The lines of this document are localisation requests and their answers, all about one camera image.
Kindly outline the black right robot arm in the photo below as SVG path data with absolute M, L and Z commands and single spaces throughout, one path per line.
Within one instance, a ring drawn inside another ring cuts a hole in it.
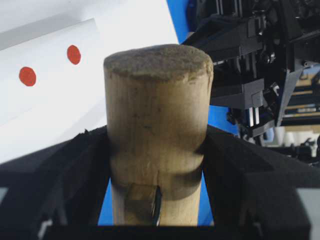
M 210 103 L 227 107 L 234 136 L 209 127 L 203 175 L 214 236 L 317 240 L 320 158 L 313 141 L 267 146 L 268 130 L 320 122 L 320 78 L 298 87 L 320 61 L 317 0 L 191 0 L 185 45 L 214 63 Z

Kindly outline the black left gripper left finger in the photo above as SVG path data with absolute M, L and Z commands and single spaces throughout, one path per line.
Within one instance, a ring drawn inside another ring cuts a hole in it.
M 109 177 L 106 126 L 2 163 L 1 239 L 40 240 L 50 225 L 96 225 Z

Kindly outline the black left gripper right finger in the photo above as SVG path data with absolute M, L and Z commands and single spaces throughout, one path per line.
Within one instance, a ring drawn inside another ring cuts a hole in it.
M 233 239 L 319 239 L 318 168 L 213 126 L 203 146 L 215 228 Z

